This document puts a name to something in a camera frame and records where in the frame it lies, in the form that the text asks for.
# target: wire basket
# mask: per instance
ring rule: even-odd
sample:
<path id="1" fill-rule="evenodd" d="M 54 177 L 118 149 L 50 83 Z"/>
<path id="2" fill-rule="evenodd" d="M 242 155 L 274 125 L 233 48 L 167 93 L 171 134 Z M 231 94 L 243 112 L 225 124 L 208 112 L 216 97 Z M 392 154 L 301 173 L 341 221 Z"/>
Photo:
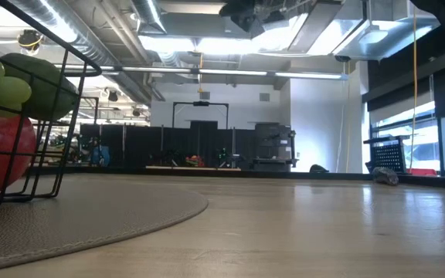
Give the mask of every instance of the wire basket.
<path id="1" fill-rule="evenodd" d="M 18 126 L 15 131 L 15 135 L 10 135 L 10 140 L 13 141 L 11 150 L 4 150 L 0 151 L 0 156 L 5 156 L 6 159 L 0 165 L 0 167 L 5 168 L 5 175 L 3 182 L 0 184 L 0 204 L 3 202 L 28 202 L 30 200 L 33 200 L 34 198 L 54 198 L 59 194 L 59 188 L 61 186 L 61 182 L 63 180 L 63 175 L 65 172 L 66 167 L 66 161 L 69 156 L 70 152 L 70 145 L 73 137 L 73 131 L 76 124 L 76 118 L 78 115 L 78 110 L 80 106 L 80 100 L 82 98 L 82 91 L 83 91 L 83 84 L 84 80 L 88 76 L 99 76 L 102 71 L 100 67 L 91 61 L 89 58 L 87 58 L 84 54 L 73 48 L 69 43 L 63 41 L 60 37 L 56 36 L 52 32 L 50 32 L 46 27 L 39 24 L 36 20 L 34 20 L 32 17 L 25 14 L 22 10 L 15 7 L 13 4 L 9 3 L 6 0 L 0 0 L 0 6 L 7 9 L 12 14 L 19 17 L 21 20 L 32 26 L 34 29 L 36 29 L 38 32 L 46 36 L 48 39 L 51 39 L 58 45 L 62 46 L 65 49 L 65 53 L 63 55 L 63 62 L 60 70 L 59 75 L 59 82 L 54 83 L 44 77 L 41 77 L 39 75 L 36 75 L 34 73 L 29 72 L 26 69 L 23 69 L 21 67 L 18 67 L 14 64 L 8 63 L 2 59 L 0 59 L 0 63 L 3 66 L 10 66 L 12 68 L 15 68 L 17 70 L 20 70 L 23 73 L 26 73 L 30 75 L 29 78 L 29 85 L 32 86 L 33 83 L 36 80 L 40 80 L 44 83 L 53 85 L 56 88 L 56 93 L 53 100 L 52 110 L 51 113 L 51 120 L 39 120 L 36 124 L 33 124 L 34 127 L 36 127 L 36 144 L 33 148 L 33 151 L 30 152 L 20 152 L 19 151 L 19 143 L 20 139 L 22 137 L 23 132 L 28 132 L 28 130 L 24 131 L 25 125 L 28 127 L 28 120 L 27 120 L 27 114 L 28 114 L 28 107 L 24 103 L 22 105 L 22 110 L 13 110 L 9 109 L 7 107 L 0 106 L 0 111 L 6 111 L 14 114 L 18 114 L 16 116 L 16 121 L 18 121 Z M 83 62 L 83 68 L 81 72 L 66 72 L 66 62 L 68 60 L 68 55 L 72 53 L 74 56 L 76 56 L 78 59 L 81 59 Z M 68 90 L 63 89 L 63 80 L 65 79 L 65 76 L 77 76 L 80 77 L 80 83 L 78 86 L 78 94 L 74 92 L 70 92 Z M 58 120 L 54 120 L 54 115 L 56 112 L 56 106 L 58 104 L 59 96 L 62 94 L 71 94 L 74 97 L 76 97 L 76 101 L 74 103 L 72 117 L 70 122 L 61 122 Z M 50 151 L 48 149 L 49 146 L 49 138 L 51 135 L 51 130 L 53 127 L 68 127 L 67 130 L 67 136 L 64 143 L 64 149 L 63 151 Z M 30 163 L 28 165 L 28 168 L 26 169 L 25 173 L 25 183 L 23 186 L 16 190 L 15 192 L 8 193 L 6 191 L 7 187 L 9 186 L 10 178 L 12 176 L 12 171 L 15 170 L 15 160 L 19 158 L 27 158 L 30 157 Z M 58 158 L 59 164 L 56 167 L 49 167 L 44 169 L 44 159 L 45 158 Z M 41 193 L 37 192 L 37 187 L 39 184 L 39 178 L 42 174 L 53 174 L 55 175 L 53 187 L 50 190 L 50 192 Z"/>

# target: wooden floor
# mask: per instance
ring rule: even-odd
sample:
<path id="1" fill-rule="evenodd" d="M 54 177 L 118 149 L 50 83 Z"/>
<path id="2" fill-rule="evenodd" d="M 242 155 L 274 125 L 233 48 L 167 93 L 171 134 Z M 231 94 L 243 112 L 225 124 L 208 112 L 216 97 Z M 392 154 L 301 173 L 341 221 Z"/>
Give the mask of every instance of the wooden floor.
<path id="1" fill-rule="evenodd" d="M 201 215 L 0 277 L 445 277 L 445 190 L 347 181 L 69 175 L 186 188 Z"/>

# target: wall vent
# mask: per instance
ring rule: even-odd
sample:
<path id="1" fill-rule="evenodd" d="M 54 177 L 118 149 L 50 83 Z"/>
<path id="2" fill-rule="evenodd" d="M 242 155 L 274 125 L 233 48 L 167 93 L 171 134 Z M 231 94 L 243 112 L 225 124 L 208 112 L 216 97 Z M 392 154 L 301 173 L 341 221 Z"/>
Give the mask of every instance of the wall vent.
<path id="1" fill-rule="evenodd" d="M 270 93 L 260 93 L 260 101 L 270 102 Z"/>
<path id="2" fill-rule="evenodd" d="M 210 92 L 201 92 L 200 100 L 210 100 Z"/>

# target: round rug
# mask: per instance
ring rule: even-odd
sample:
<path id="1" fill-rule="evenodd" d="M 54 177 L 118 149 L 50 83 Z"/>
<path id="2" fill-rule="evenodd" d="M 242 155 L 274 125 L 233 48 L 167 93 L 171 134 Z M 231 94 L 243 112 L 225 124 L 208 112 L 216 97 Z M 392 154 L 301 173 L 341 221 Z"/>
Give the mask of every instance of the round rug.
<path id="1" fill-rule="evenodd" d="M 41 178 L 39 190 L 50 190 L 53 181 Z M 65 175 L 55 199 L 0 206 L 0 268 L 144 235 L 190 219 L 207 205 L 199 193 L 175 187 Z"/>

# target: black metal basket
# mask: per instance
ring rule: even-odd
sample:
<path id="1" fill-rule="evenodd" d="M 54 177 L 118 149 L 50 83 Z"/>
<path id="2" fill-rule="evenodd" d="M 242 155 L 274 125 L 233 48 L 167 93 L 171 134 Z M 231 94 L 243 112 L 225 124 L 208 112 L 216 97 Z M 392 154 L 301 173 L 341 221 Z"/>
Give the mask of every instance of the black metal basket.
<path id="1" fill-rule="evenodd" d="M 100 67 L 94 63 L 92 60 L 87 58 L 84 54 L 73 48 L 69 43 L 63 41 L 60 37 L 53 34 L 51 31 L 49 31 L 46 27 L 39 24 L 36 20 L 34 20 L 32 17 L 25 14 L 22 10 L 16 8 L 13 4 L 9 3 L 6 0 L 0 0 L 0 6 L 7 9 L 12 14 L 19 17 L 21 20 L 32 26 L 34 29 L 36 29 L 38 32 L 46 36 L 48 39 L 51 39 L 52 41 L 56 42 L 58 45 L 62 46 L 65 49 L 65 53 L 63 55 L 63 62 L 62 67 L 60 70 L 60 76 L 59 76 L 59 82 L 54 83 L 46 78 L 42 78 L 41 76 L 38 76 L 36 74 L 33 74 L 29 72 L 28 70 L 22 69 L 18 66 L 12 65 L 11 63 L 7 63 L 6 61 L 3 61 L 0 59 L 0 63 L 6 66 L 11 66 L 16 68 L 17 70 L 21 70 L 24 73 L 27 73 L 30 75 L 29 85 L 31 86 L 32 83 L 35 80 L 41 80 L 45 83 L 54 85 L 56 87 L 56 94 L 53 101 L 53 108 L 51 111 L 51 114 L 53 115 L 51 119 L 54 118 L 54 114 L 56 112 L 56 105 L 58 103 L 59 95 L 63 93 L 71 93 L 67 90 L 63 90 L 62 84 L 63 79 L 65 76 L 79 76 L 80 77 L 80 84 L 78 87 L 78 94 L 76 95 L 76 105 L 73 108 L 73 113 L 70 122 L 60 122 L 57 120 L 51 120 L 51 121 L 38 121 L 37 124 L 34 124 L 34 126 L 37 126 L 37 132 L 36 132 L 36 146 L 33 152 L 30 153 L 20 153 L 18 152 L 19 149 L 19 141 L 20 137 L 22 135 L 22 129 L 24 127 L 24 122 L 26 119 L 27 109 L 25 107 L 25 104 L 22 106 L 21 111 L 8 109 L 6 107 L 1 107 L 0 110 L 11 112 L 14 114 L 18 114 L 19 116 L 19 124 L 18 128 L 16 130 L 15 139 L 12 145 L 11 151 L 0 151 L 0 155 L 4 155 L 8 157 L 8 165 L 5 172 L 4 181 L 0 185 L 0 204 L 3 202 L 28 202 L 34 198 L 54 198 L 59 194 L 59 188 L 61 186 L 61 182 L 63 180 L 63 174 L 64 174 L 64 168 L 66 167 L 66 161 L 68 159 L 68 155 L 70 152 L 70 145 L 73 137 L 73 131 L 76 124 L 76 118 L 80 106 L 80 100 L 82 98 L 82 90 L 83 90 L 83 83 L 85 77 L 88 76 L 99 76 L 102 71 Z M 72 53 L 74 56 L 76 56 L 78 59 L 81 59 L 83 61 L 83 69 L 81 72 L 66 72 L 66 61 L 68 59 L 69 53 Z M 49 145 L 49 137 L 51 134 L 51 130 L 53 127 L 68 127 L 66 142 L 64 144 L 63 151 L 48 151 L 48 145 Z M 45 137 L 43 140 L 43 146 L 42 150 L 39 150 L 40 141 L 42 137 Z M 29 167 L 26 171 L 26 177 L 25 177 L 25 183 L 17 192 L 8 193 L 6 192 L 6 189 L 9 184 L 9 179 L 12 173 L 12 169 L 15 163 L 15 159 L 18 157 L 31 157 L 31 162 L 29 164 Z M 39 183 L 39 177 L 43 173 L 43 165 L 44 165 L 44 158 L 59 158 L 59 165 L 56 167 L 51 167 L 46 169 L 46 173 L 52 173 L 55 175 L 55 180 L 53 184 L 53 188 L 50 192 L 47 193 L 38 193 L 36 191 L 38 183 Z"/>

